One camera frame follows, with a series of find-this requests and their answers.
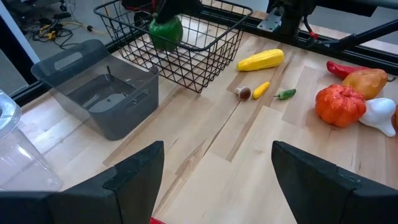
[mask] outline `gray plastic bin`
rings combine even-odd
[[[32,67],[62,108],[109,140],[125,137],[159,104],[159,71],[136,68],[87,40]]]

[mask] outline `wooden tabletop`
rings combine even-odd
[[[327,29],[314,30],[328,35]],[[236,71],[238,61],[274,48],[285,53],[279,67]],[[275,140],[398,189],[398,137],[387,138],[359,123],[336,128],[316,116],[317,92],[341,83],[326,71],[327,60],[331,58],[244,34],[235,60],[202,94],[160,77],[158,109],[124,139],[106,140],[50,94],[23,108],[21,129],[63,179],[62,189],[162,140],[165,165],[154,216],[163,222],[295,223],[271,163]],[[237,86],[253,90],[266,81],[271,85],[258,100],[239,101],[233,93]],[[297,93],[290,100],[272,97],[291,88]],[[397,90],[398,82],[388,83],[379,96],[398,103]]]

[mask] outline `green bell pepper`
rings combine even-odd
[[[158,24],[154,19],[149,24],[149,33],[151,34],[150,37],[156,49],[172,51],[175,50],[177,46],[176,44],[181,42],[183,29],[180,19],[177,16],[174,16],[165,24]],[[156,35],[171,40],[172,43],[162,40],[156,37]]]

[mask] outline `black wire basket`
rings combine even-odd
[[[165,44],[175,45],[171,51],[156,49],[152,43],[149,24],[153,17],[145,10],[151,2],[127,11],[121,0],[115,0],[96,7],[94,13],[101,16],[123,58],[144,69],[157,66],[163,77],[201,93],[234,60],[243,34],[240,25],[253,12],[223,0],[201,1],[204,12],[178,15],[183,25],[180,43],[156,36]],[[210,22],[203,14],[230,26]]]

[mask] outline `yellow corn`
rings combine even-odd
[[[272,68],[280,65],[283,60],[284,52],[282,50],[266,50],[240,61],[236,68],[239,71],[253,71],[263,68]]]
[[[269,82],[265,82],[261,86],[257,87],[253,92],[253,99],[256,100],[260,98],[266,92],[268,87],[269,87]]]

